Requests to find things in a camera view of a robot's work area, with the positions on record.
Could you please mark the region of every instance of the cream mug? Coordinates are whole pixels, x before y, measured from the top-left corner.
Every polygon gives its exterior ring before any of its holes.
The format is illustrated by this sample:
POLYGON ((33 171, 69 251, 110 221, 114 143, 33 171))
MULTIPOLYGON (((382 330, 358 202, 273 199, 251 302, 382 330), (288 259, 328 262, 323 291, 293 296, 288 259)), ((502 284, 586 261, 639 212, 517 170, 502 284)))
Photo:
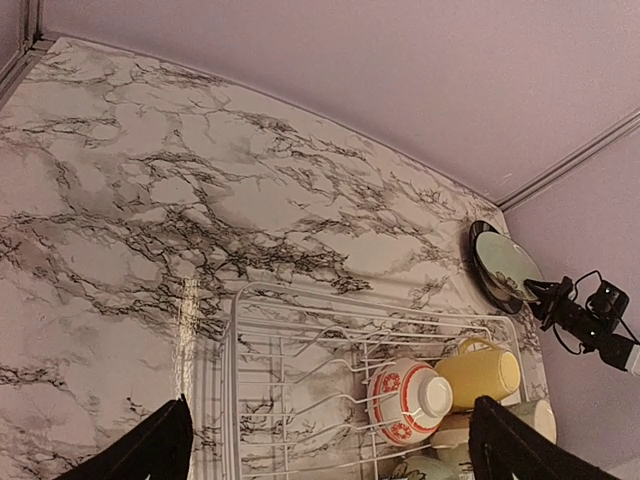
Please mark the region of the cream mug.
POLYGON ((440 360, 435 370, 451 384, 457 410, 473 408, 476 398, 483 395, 500 401, 520 387, 520 366, 515 355, 479 337, 465 339, 459 354, 440 360), (469 351, 475 344, 489 348, 469 351))

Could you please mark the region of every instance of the marble pattern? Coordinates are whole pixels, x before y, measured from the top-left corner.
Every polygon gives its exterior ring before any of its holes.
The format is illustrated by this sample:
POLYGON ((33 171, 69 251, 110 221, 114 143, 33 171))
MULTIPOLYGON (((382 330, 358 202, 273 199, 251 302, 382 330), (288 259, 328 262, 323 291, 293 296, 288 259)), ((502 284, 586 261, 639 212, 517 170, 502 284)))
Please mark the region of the marble pattern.
POLYGON ((216 339, 248 281, 497 313, 461 247, 473 220, 506 232, 496 207, 212 76, 62 38, 0 111, 0 156, 2 478, 53 478, 181 391, 194 478, 219 478, 216 339))

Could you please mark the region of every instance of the bowl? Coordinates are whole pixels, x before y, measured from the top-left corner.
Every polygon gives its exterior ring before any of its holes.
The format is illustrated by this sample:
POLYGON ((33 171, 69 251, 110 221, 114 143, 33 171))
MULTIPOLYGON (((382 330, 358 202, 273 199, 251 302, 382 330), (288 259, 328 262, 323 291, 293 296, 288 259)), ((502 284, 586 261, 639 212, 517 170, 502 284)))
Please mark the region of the bowl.
POLYGON ((406 478, 407 480, 457 480, 458 474, 448 465, 435 458, 415 455, 408 457, 398 465, 392 479, 406 478))
POLYGON ((369 421, 396 447, 429 438, 452 405, 449 382, 428 364, 410 358, 380 367, 367 387, 369 421))

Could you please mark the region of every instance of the lavender wall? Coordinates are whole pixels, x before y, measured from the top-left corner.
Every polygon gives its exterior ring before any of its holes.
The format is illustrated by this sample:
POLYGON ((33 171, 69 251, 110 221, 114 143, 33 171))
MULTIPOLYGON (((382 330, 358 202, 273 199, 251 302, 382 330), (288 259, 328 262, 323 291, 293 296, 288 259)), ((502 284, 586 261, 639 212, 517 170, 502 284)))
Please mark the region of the lavender wall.
MULTIPOLYGON (((571 177, 507 214, 513 236, 548 279, 597 268, 625 290, 625 314, 640 332, 640 133, 609 147, 571 177)), ((583 292, 594 289, 590 283, 583 292)), ((543 355, 559 443, 603 467, 640 457, 640 378, 574 357, 553 334, 543 355)))
POLYGON ((640 105, 640 4, 44 0, 49 31, 218 73, 497 200, 640 105))
POLYGON ((20 46, 20 3, 0 0, 0 73, 20 46))

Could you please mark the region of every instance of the dish rack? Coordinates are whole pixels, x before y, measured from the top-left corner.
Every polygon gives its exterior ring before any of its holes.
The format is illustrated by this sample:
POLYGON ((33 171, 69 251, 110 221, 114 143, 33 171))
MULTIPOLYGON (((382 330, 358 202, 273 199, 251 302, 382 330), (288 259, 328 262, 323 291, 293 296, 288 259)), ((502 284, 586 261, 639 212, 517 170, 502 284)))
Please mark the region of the dish rack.
MULTIPOLYGON (((388 478, 396 457, 429 445, 384 442, 366 412, 369 379, 400 356, 434 364, 455 355, 469 336, 509 348, 522 364, 507 317, 247 284, 221 338, 222 478, 388 478)), ((524 383, 512 403, 526 400, 524 383)))

